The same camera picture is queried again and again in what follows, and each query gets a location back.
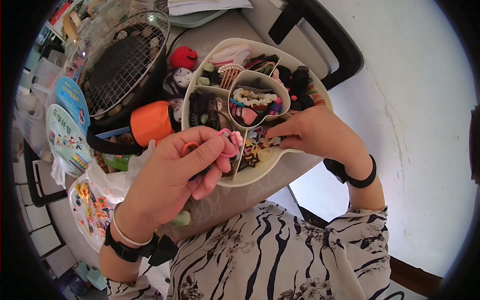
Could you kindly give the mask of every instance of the white scrunchie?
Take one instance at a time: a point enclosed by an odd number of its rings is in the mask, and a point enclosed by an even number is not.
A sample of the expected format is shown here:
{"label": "white scrunchie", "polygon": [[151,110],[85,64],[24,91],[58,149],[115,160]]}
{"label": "white scrunchie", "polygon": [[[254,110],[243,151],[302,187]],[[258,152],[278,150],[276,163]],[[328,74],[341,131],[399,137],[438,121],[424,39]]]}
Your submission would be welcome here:
{"label": "white scrunchie", "polygon": [[238,88],[233,91],[233,100],[245,104],[245,106],[253,106],[253,105],[268,105],[269,103],[275,102],[277,99],[276,94],[263,94],[258,93],[256,94],[253,91],[249,92],[249,97],[253,98],[253,100],[247,99],[247,97],[243,97],[243,89]]}

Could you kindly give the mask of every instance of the heart-shaped compartment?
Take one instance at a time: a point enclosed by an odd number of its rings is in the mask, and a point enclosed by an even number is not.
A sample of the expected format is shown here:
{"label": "heart-shaped compartment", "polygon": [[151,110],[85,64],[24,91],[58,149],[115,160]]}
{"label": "heart-shaped compartment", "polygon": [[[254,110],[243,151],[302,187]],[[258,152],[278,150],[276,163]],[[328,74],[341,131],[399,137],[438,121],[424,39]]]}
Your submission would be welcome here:
{"label": "heart-shaped compartment", "polygon": [[229,99],[233,98],[233,92],[237,89],[237,85],[239,83],[241,83],[242,85],[250,86],[257,78],[262,79],[261,83],[263,86],[273,89],[273,92],[271,92],[270,94],[275,94],[282,99],[282,110],[278,115],[264,116],[259,123],[256,123],[256,124],[253,123],[250,126],[242,126],[235,121],[235,119],[232,116],[231,109],[229,109],[228,112],[230,114],[230,117],[233,119],[233,122],[235,123],[235,125],[237,125],[237,127],[245,128],[245,129],[255,128],[256,126],[262,124],[263,121],[274,120],[279,116],[282,116],[283,114],[285,114],[290,109],[290,96],[288,95],[288,91],[281,84],[276,82],[272,77],[259,72],[255,72],[255,71],[249,71],[249,70],[242,71],[240,75],[238,75],[238,77],[233,82],[228,98]]}

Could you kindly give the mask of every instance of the black and white blouse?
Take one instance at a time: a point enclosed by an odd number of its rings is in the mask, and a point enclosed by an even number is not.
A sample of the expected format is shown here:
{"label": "black and white blouse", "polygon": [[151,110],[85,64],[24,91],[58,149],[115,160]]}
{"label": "black and white blouse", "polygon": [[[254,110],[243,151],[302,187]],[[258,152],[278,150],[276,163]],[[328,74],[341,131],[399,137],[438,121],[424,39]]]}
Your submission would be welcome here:
{"label": "black and white blouse", "polygon": [[326,230],[269,201],[178,243],[168,295],[140,276],[107,279],[111,300],[383,299],[389,287],[387,207],[349,209]]}

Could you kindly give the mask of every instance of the hand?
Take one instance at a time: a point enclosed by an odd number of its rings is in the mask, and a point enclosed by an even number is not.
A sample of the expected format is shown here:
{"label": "hand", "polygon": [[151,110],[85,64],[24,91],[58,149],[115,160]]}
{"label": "hand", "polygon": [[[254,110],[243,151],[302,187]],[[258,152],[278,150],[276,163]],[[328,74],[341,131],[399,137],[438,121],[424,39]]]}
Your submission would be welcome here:
{"label": "hand", "polygon": [[281,148],[334,159],[344,164],[355,179],[363,180],[372,171],[372,160],[362,139],[326,106],[311,107],[290,117],[271,128],[266,138],[285,135],[293,136],[283,140]]}
{"label": "hand", "polygon": [[[197,200],[204,198],[213,191],[222,172],[230,171],[229,159],[220,154],[233,154],[235,147],[217,133],[198,126],[171,134],[157,145],[115,213],[117,225],[129,239],[148,241],[159,225],[181,211],[190,195]],[[192,141],[200,147],[182,157],[183,147]],[[205,176],[188,181],[208,166]]]}

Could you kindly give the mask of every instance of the white divided tray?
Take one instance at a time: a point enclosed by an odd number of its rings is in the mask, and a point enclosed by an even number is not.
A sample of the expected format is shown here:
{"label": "white divided tray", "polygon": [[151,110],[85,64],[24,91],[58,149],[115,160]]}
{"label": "white divided tray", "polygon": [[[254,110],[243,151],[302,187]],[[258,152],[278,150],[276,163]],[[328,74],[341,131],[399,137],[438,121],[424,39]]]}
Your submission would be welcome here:
{"label": "white divided tray", "polygon": [[[220,50],[223,50],[225,48],[228,48],[233,45],[240,45],[240,44],[250,44],[251,45],[251,57],[256,57],[261,54],[266,54],[266,55],[273,55],[276,54],[279,57],[279,61],[277,65],[282,65],[287,68],[289,68],[292,72],[295,71],[299,66],[304,66],[305,64],[301,63],[298,59],[294,58],[293,56],[277,49],[272,46],[255,42],[255,41],[250,41],[242,38],[229,38],[221,43],[219,43],[209,54],[208,56],[204,59],[202,64],[200,64],[198,71],[195,72],[195,75],[192,78],[192,81],[187,89],[187,93],[185,95],[185,100],[183,101],[183,112],[182,112],[182,118],[181,118],[181,128],[182,130],[190,128],[189,125],[189,114],[190,114],[190,94],[193,93],[196,89],[201,89],[204,92],[207,93],[213,93],[215,96],[218,96],[222,98],[223,100],[229,101],[231,94],[233,90],[235,90],[235,87],[238,82],[242,83],[248,83],[253,81],[255,78],[260,77],[262,79],[262,83],[273,88],[274,93],[277,94],[281,99],[282,99],[282,111],[280,112],[279,115],[276,116],[265,116],[264,120],[273,120],[277,118],[282,118],[282,119],[288,119],[291,117],[288,114],[288,110],[290,108],[290,97],[288,96],[288,92],[286,89],[273,80],[271,77],[255,72],[255,71],[242,71],[237,79],[234,81],[234,83],[231,86],[230,90],[222,89],[219,87],[213,87],[213,86],[203,86],[203,85],[196,85],[198,77],[202,76],[202,68],[205,63],[208,62],[208,60],[212,57],[213,54],[219,52]],[[312,79],[312,84],[315,87],[315,90],[320,94],[322,100],[324,100],[324,105],[326,105],[330,110],[333,111],[332,108],[332,103],[330,101],[330,98],[328,97],[327,90],[325,90],[324,85],[318,79],[318,77],[310,70],[309,71],[309,76]],[[246,140],[247,136],[247,131],[249,129],[252,129],[256,126],[262,125],[263,121],[255,126],[251,127],[244,127],[240,126],[235,120],[231,117],[230,109],[228,110],[228,117],[230,118],[230,121],[232,124],[234,124],[237,127],[237,130],[241,132],[243,136],[243,140]],[[243,153],[245,145],[243,145],[240,148],[240,152]],[[296,150],[296,149],[281,149],[277,146],[273,146],[272,148],[272,154],[271,156],[266,160],[262,161],[256,164],[254,168],[246,168],[242,170],[241,172],[238,172],[238,168],[240,165],[240,159],[235,161],[233,163],[233,168],[235,169],[235,172],[233,176],[231,177],[222,177],[220,181],[218,182],[219,185],[221,186],[226,186],[226,187],[239,187],[239,186],[244,186],[248,185],[252,182],[255,182],[265,176],[280,160],[281,156],[287,152],[296,152],[300,153],[302,151]]]}

